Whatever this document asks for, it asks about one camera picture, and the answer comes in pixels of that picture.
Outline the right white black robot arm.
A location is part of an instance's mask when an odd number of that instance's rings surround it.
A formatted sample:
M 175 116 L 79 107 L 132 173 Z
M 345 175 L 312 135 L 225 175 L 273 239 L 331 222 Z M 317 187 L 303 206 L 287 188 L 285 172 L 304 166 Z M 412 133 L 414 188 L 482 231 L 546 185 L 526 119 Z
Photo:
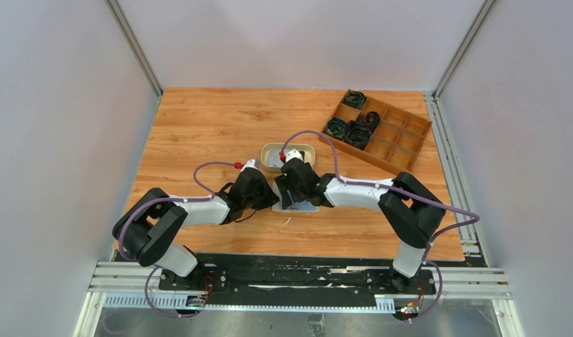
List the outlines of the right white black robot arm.
M 385 180 L 345 178 L 335 173 L 319 176 L 308 163 L 290 159 L 274 182 L 287 205 L 307 201 L 316 207 L 380 211 L 400 240 L 386 283 L 399 293 L 417 285 L 423 256 L 446 211 L 412 174 L 402 172 Z

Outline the white leather card holder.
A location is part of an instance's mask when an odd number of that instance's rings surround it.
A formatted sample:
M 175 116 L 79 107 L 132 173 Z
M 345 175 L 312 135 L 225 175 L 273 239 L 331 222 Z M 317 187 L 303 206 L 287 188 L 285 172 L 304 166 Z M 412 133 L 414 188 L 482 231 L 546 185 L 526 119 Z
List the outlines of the white leather card holder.
M 291 201 L 291 205 L 288 207 L 284 207 L 283 206 L 284 200 L 282 198 L 282 194 L 281 194 L 276 182 L 272 183 L 272 191 L 279 197 L 279 201 L 272 206 L 273 212 L 277 212 L 277 213 L 317 213 L 320 211 L 320 208 L 318 206 L 313 206 L 308 201 L 295 202 L 292 199 L 290 192 L 286 192 L 286 195 L 288 196 L 288 198 L 286 198 L 286 200 L 289 199 Z

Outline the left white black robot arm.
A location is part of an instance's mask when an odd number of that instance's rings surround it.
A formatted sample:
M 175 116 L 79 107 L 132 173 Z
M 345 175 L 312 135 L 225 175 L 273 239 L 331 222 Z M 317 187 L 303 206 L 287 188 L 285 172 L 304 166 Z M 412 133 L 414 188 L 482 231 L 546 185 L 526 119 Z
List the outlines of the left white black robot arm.
M 185 289 L 195 290 L 204 281 L 202 264 L 191 250 L 174 242 L 178 232 L 196 225 L 241 222 L 245 211 L 268 209 L 278 202 L 261 171 L 244 167 L 236 181 L 210 197 L 182 198 L 159 187 L 150 189 L 117 221 L 112 236 L 124 259 L 169 270 Z

